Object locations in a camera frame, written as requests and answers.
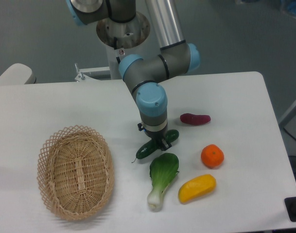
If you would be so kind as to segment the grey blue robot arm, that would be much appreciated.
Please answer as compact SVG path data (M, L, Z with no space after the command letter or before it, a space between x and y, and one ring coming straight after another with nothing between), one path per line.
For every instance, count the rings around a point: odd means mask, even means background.
M69 0L67 6L78 25L97 24L97 36L112 53L108 56L113 78L122 79L140 113L140 131L155 140L161 150L171 143L168 128L167 96L161 82L198 68L200 55L186 42L175 2L148 0L149 18L137 11L134 0ZM154 29L160 54L150 60L135 49Z

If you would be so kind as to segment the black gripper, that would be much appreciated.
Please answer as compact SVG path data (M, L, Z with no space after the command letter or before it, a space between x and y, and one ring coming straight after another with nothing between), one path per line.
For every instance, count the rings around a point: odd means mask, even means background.
M147 124L146 122L140 122L138 124L138 130L144 131L148 137L154 139L159 150L166 151L172 147L171 140L165 137L168 130L167 122L162 122L160 124Z

